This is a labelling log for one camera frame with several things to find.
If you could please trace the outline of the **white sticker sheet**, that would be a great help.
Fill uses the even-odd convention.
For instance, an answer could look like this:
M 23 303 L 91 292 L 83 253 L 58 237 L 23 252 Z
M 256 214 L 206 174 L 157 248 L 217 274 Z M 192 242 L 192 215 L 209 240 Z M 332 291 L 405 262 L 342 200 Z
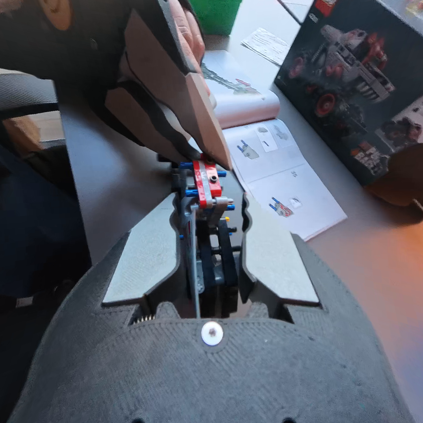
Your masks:
M 290 47 L 287 42 L 263 28 L 256 29 L 244 38 L 241 45 L 277 66 L 283 64 Z

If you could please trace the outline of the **green plastic bin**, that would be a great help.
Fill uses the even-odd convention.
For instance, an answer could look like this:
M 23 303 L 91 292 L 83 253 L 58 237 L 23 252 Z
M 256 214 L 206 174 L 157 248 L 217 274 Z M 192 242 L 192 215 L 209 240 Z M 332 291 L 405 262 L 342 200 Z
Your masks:
M 192 8 L 206 35 L 231 34 L 241 0 L 191 0 Z

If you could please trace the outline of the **black lego set box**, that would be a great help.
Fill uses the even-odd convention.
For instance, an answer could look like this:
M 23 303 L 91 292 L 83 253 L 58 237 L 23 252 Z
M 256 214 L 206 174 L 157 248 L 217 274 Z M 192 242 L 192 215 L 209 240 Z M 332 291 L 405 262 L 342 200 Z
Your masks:
M 313 1 L 275 84 L 367 191 L 422 209 L 422 1 Z

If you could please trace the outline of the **wooden furniture panel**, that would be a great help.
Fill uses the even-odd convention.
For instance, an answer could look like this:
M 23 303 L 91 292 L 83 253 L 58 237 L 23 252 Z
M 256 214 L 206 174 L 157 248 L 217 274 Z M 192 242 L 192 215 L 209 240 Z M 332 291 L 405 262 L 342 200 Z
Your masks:
M 21 156 L 45 150 L 52 142 L 65 139 L 59 111 L 10 118 L 4 120 L 3 125 Z

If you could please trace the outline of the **person's left hand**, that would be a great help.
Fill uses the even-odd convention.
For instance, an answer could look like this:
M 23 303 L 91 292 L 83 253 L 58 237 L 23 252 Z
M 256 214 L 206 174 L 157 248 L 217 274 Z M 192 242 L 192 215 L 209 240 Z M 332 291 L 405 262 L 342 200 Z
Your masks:
M 169 6 L 183 54 L 188 63 L 192 65 L 196 73 L 201 77 L 212 108 L 214 109 L 217 103 L 214 96 L 210 93 L 200 67 L 205 53 L 205 45 L 197 21 L 193 13 L 187 8 L 184 8 L 179 1 L 169 1 Z

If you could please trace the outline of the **red and black lego assembly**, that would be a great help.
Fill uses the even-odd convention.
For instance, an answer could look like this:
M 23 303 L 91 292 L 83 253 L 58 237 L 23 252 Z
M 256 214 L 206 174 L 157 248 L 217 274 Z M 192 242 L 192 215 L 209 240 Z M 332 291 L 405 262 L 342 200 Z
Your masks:
M 223 196 L 220 179 L 226 174 L 204 154 L 172 164 L 187 297 L 197 318 L 226 319 L 237 311 L 241 246 L 232 245 L 237 228 L 225 216 L 235 210 L 234 200 Z

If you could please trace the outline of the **person's dark blue clothing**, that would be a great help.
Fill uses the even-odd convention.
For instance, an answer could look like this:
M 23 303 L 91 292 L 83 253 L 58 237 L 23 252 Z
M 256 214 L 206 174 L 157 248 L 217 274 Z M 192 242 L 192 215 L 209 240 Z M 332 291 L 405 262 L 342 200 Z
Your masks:
M 0 293 L 29 297 L 91 266 L 76 201 L 1 146 Z

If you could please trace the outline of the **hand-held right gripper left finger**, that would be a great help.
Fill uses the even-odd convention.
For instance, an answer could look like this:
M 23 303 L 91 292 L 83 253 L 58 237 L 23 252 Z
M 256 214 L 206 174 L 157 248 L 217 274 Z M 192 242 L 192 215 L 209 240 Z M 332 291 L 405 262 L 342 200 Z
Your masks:
M 174 302 L 183 296 L 184 265 L 176 193 L 169 194 L 130 231 L 103 304 Z

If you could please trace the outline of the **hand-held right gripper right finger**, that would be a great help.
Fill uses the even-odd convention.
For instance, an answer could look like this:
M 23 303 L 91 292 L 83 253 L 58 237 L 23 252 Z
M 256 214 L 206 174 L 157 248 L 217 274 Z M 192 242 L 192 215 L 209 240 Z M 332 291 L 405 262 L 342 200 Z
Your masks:
M 318 304 L 319 298 L 291 232 L 249 194 L 242 199 L 239 294 L 288 304 Z

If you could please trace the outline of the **open lego instruction booklet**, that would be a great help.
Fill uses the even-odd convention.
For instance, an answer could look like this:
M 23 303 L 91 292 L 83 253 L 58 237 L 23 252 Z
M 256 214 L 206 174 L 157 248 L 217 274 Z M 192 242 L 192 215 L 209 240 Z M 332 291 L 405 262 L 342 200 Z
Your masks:
M 277 95 L 243 74 L 227 51 L 207 51 L 201 68 L 244 190 L 305 241 L 346 220 L 278 119 Z

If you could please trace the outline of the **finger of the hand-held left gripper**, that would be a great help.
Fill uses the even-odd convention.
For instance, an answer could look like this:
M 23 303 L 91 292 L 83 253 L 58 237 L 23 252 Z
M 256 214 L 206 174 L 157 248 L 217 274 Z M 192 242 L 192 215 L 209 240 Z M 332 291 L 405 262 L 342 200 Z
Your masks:
M 132 9 L 123 75 L 170 108 L 201 150 L 226 170 L 230 153 L 201 77 L 186 60 L 170 9 Z
M 200 159 L 174 112 L 140 87 L 107 92 L 105 107 L 146 148 L 175 163 Z

